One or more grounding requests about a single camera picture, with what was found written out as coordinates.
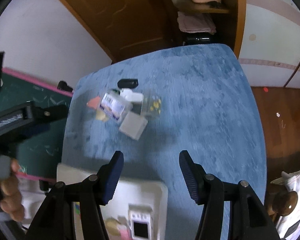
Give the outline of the person's left hand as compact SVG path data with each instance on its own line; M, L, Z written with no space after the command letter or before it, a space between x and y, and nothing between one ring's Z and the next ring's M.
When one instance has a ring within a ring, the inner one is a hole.
M13 221L22 222L25 216L25 209L22 205L22 195L19 191L19 180L16 177L20 166L16 159L11 160L11 175L0 182L3 199L0 201L1 209L7 213Z

